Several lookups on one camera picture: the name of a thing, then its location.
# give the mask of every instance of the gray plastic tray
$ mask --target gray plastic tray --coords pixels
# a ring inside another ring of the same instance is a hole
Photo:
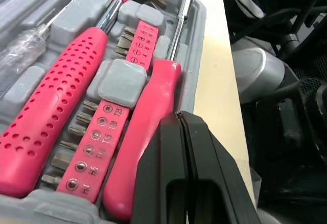
[[[37,27],[56,14],[69,1],[0,0],[0,51],[20,32]],[[165,58],[176,26],[176,16],[181,1],[166,0],[168,6],[165,11],[157,10],[148,5],[140,5],[134,1],[127,1],[121,7],[117,22],[109,33],[107,50],[103,59],[106,62],[103,62],[102,68],[112,61],[113,56],[117,56],[114,49],[124,27],[136,28],[140,19],[159,28],[159,39],[153,59]],[[3,132],[17,116],[64,48],[85,29],[95,26],[110,2],[111,0],[74,0],[69,8],[54,21],[47,41],[47,51],[22,73],[16,83],[0,99],[0,132]],[[193,112],[205,18],[206,9],[204,5],[198,0],[194,0],[175,58],[176,61],[181,63],[183,70],[175,94],[175,109]],[[78,144],[80,138],[68,133],[68,128],[79,124],[76,120],[76,114],[78,111],[83,110],[81,106],[83,100],[100,102],[97,88],[102,76],[103,71],[99,69],[93,82],[85,91],[85,96],[80,104],[72,111],[71,118],[63,128],[42,174],[63,175],[62,170],[50,165],[50,160],[59,151],[73,154],[73,151],[61,147],[59,142],[66,140]],[[101,195],[96,204],[93,205],[78,197],[54,192],[53,189],[41,182],[38,182],[36,189],[40,190],[34,190],[24,199],[14,199],[0,195],[0,217],[24,218],[31,220],[33,223],[108,223],[98,216],[97,208],[101,205]]]

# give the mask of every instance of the clear plastic wrap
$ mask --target clear plastic wrap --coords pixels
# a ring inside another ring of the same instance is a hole
[[[23,31],[0,53],[0,97],[46,50],[38,29]]]

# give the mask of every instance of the white table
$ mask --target white table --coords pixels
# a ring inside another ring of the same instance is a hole
[[[234,157],[254,200],[242,115],[223,0],[200,0],[207,8],[194,114]]]

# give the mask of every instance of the pink handle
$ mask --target pink handle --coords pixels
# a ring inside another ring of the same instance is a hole
[[[138,64],[148,72],[159,29],[142,20],[139,21],[126,60]]]
[[[57,191],[96,201],[128,114],[128,108],[100,102]]]
[[[105,207],[119,219],[130,219],[138,161],[160,120],[173,111],[174,91],[180,75],[179,63],[154,61],[152,77],[136,104],[103,192]]]
[[[62,127],[105,52],[107,35],[90,28],[61,53],[13,123],[0,136],[0,194],[31,192]]]

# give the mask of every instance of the dotted handle grip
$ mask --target dotted handle grip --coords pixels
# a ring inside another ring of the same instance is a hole
[[[181,66],[158,59],[133,112],[122,145],[103,191],[106,209],[119,219],[131,217],[138,161],[160,120],[174,108],[174,91]]]
[[[89,28],[62,52],[0,136],[0,194],[31,192],[71,112],[97,71],[107,35]]]

